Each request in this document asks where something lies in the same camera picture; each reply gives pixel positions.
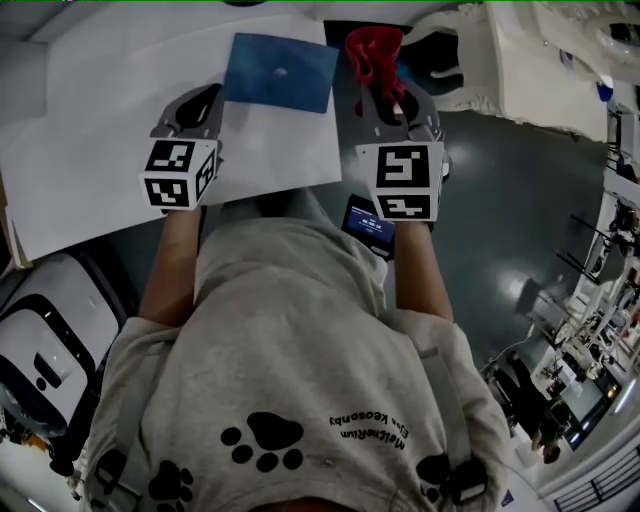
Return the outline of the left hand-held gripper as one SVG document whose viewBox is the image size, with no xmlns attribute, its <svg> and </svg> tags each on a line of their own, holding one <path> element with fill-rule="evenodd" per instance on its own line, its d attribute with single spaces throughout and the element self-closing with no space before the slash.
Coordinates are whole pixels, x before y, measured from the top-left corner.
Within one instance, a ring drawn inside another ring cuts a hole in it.
<svg viewBox="0 0 640 512">
<path fill-rule="evenodd" d="M 223 107 L 221 83 L 191 89 L 165 107 L 151 132 L 151 150 L 140 174 L 150 207 L 189 211 L 200 205 L 222 162 Z"/>
</svg>

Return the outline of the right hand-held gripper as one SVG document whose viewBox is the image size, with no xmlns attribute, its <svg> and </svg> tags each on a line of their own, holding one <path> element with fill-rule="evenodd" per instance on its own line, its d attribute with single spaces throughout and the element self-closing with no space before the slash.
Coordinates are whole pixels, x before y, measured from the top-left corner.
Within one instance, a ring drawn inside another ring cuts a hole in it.
<svg viewBox="0 0 640 512">
<path fill-rule="evenodd" d="M 387 140 L 356 147 L 378 216 L 391 222 L 435 222 L 451 162 L 439 134 L 429 129 L 440 126 L 432 97 L 422 88 L 406 88 L 402 112 L 377 88 L 361 86 L 360 106 L 364 139 Z"/>
</svg>

